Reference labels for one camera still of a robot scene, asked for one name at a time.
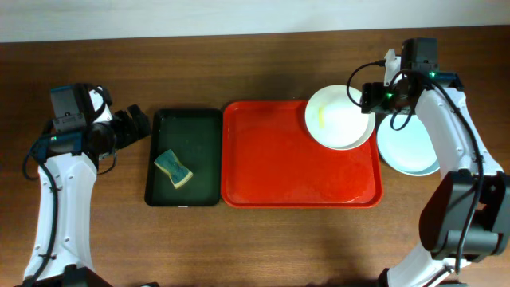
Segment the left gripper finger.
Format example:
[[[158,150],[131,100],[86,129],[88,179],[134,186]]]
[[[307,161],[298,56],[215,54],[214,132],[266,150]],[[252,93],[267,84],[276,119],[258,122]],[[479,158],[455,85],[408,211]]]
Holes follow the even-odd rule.
[[[142,139],[151,134],[151,123],[148,116],[142,112],[137,104],[127,108],[137,129],[137,136]]]
[[[125,111],[115,113],[116,147],[127,147],[137,140],[137,127]]]

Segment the green yellow sponge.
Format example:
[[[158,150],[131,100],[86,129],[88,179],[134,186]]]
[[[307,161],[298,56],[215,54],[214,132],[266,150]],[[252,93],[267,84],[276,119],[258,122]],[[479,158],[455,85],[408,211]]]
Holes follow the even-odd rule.
[[[194,175],[192,171],[180,162],[179,158],[171,149],[159,155],[155,159],[154,164],[160,171],[168,176],[175,189],[182,187]]]

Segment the white plate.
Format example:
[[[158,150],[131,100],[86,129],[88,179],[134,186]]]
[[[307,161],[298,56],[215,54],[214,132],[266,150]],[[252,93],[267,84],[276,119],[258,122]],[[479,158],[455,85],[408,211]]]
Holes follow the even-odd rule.
[[[375,115],[363,114],[351,102],[359,101],[357,89],[347,94],[346,85],[329,85],[315,92],[304,112],[305,126],[312,138],[324,147],[347,151],[364,144],[375,129]]]

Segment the light blue plate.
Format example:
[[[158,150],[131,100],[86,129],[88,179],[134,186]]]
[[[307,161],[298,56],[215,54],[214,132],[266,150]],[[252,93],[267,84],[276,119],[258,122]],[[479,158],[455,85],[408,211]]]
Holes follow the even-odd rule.
[[[380,123],[376,142],[382,159],[405,175],[426,176],[440,169],[434,147],[423,123],[412,116],[399,131],[391,126],[392,116]]]

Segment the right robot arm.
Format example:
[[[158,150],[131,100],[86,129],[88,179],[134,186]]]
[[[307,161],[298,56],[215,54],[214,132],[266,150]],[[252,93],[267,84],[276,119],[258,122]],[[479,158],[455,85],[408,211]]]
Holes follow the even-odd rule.
[[[504,252],[509,242],[509,176],[486,150],[455,73],[403,69],[362,87],[364,113],[415,115],[440,165],[441,183],[419,220],[420,242],[379,286],[436,286],[452,273]]]

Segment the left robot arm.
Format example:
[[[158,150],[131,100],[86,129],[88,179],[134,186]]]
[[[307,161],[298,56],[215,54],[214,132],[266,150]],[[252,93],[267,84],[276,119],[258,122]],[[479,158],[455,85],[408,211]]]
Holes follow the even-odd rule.
[[[90,251],[92,190],[99,162],[151,133],[138,105],[110,120],[82,122],[42,135],[30,148],[38,165],[41,201],[24,286],[106,286]]]

